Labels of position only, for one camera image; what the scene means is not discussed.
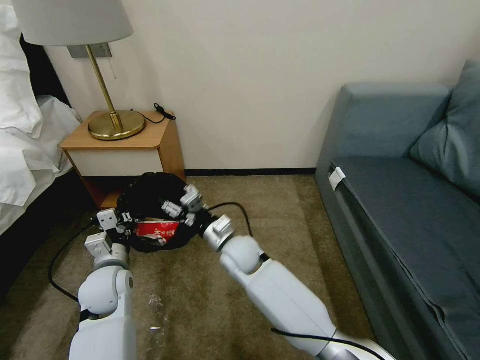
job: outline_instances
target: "sofa armrest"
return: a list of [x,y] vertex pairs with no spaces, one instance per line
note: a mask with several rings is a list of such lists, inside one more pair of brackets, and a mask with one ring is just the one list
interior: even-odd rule
[[407,156],[419,136],[442,119],[450,94],[440,84],[344,85],[318,165],[338,157]]

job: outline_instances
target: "black baseboard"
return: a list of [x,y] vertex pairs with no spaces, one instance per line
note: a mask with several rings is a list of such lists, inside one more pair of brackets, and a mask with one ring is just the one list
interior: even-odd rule
[[313,175],[315,167],[268,169],[191,169],[185,175],[194,176],[252,176],[252,175]]

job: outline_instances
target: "table lamp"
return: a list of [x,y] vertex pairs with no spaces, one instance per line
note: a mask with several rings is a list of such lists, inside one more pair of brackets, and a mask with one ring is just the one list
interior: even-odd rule
[[90,134],[100,140],[131,137],[145,128],[135,111],[116,111],[89,44],[110,43],[133,34],[121,0],[12,0],[25,41],[42,46],[85,45],[109,113],[95,117]]

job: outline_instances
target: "brass lamp base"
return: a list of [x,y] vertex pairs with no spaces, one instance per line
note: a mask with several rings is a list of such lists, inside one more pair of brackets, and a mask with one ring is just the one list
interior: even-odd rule
[[95,139],[120,140],[138,134],[145,128],[145,117],[135,111],[103,113],[88,124],[88,131]]

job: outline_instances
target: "black trash bag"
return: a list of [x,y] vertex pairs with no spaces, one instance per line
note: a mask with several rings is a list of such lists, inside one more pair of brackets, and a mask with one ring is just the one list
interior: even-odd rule
[[134,220],[127,227],[131,230],[127,243],[132,248],[141,253],[179,249],[199,233],[202,224],[196,221],[193,226],[180,222],[174,236],[164,245],[158,240],[135,234],[136,222],[145,218],[178,221],[162,210],[162,203],[170,201],[181,206],[180,199],[186,194],[186,186],[187,184],[174,174],[146,172],[120,195],[116,202],[117,214],[130,213]]

